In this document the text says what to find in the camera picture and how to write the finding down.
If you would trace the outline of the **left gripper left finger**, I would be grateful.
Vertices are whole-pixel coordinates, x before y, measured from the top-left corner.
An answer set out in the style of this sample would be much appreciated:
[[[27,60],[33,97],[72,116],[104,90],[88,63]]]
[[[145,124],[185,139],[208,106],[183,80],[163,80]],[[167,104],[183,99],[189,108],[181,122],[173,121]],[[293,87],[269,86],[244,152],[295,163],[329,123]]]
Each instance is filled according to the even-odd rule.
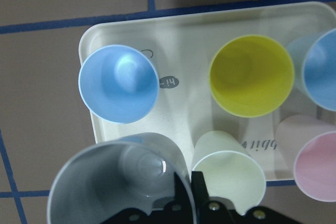
[[[126,208],[103,223],[193,223],[193,207],[182,180],[174,173],[174,197],[148,215],[138,208]]]

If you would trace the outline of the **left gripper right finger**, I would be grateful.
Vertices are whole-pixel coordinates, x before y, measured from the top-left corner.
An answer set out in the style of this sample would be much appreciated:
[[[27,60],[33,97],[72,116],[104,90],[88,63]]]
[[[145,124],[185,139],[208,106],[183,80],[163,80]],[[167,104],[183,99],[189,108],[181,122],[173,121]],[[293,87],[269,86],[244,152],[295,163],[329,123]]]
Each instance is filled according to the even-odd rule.
[[[291,218],[263,206],[253,207],[242,216],[228,209],[223,199],[209,196],[202,172],[192,172],[191,186],[197,223],[291,223]]]

